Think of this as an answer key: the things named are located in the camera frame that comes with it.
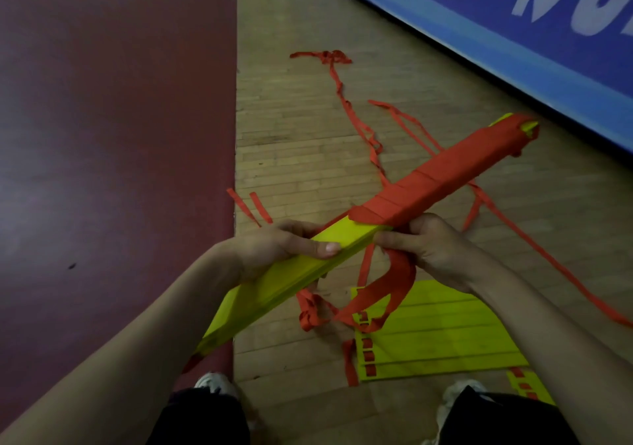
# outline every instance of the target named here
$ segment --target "fingernail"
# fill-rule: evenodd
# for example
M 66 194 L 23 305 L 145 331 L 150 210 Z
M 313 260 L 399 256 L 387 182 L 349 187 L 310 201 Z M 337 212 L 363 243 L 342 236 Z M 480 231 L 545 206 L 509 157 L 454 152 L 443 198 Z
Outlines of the fingernail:
M 340 243 L 335 243 L 335 242 L 328 243 L 325 246 L 325 251 L 326 251 L 326 253 L 328 255 L 332 255 L 332 254 L 335 254 L 337 252 L 340 252 L 341 251 L 341 244 Z

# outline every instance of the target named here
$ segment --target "person's right arm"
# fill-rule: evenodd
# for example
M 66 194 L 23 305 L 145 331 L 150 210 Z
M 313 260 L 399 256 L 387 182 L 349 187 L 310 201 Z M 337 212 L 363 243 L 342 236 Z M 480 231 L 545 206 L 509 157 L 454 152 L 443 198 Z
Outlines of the person's right arm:
M 380 232 L 374 241 L 414 253 L 418 266 L 437 281 L 481 298 L 583 445 L 633 444 L 633 365 L 441 218 L 424 214 L 410 229 L 414 235 Z

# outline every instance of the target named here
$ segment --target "red floor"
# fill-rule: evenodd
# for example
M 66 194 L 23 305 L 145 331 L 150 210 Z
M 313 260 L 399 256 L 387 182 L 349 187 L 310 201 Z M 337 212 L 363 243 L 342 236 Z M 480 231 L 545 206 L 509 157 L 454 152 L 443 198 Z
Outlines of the red floor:
M 0 0 L 0 430 L 232 236 L 235 1 Z

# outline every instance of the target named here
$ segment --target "person's left hand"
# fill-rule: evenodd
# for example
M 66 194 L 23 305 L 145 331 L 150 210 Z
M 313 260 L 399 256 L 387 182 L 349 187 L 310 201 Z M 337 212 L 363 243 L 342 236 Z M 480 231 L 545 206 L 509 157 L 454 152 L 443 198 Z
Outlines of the person's left hand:
M 321 260 L 335 256 L 341 251 L 340 243 L 305 238 L 319 228 L 320 225 L 307 221 L 282 220 L 218 243 L 211 250 L 217 249 L 236 258 L 240 266 L 240 283 L 244 283 L 259 277 L 273 263 L 293 255 Z

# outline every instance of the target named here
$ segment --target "black pants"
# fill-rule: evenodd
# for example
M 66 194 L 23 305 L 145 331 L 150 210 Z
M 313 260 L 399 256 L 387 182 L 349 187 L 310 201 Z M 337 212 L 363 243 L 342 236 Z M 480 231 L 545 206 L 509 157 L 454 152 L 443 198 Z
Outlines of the black pants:
M 555 406 L 516 395 L 466 387 L 440 433 L 440 445 L 580 445 Z M 171 395 L 148 445 L 248 445 L 250 434 L 239 401 L 208 388 Z

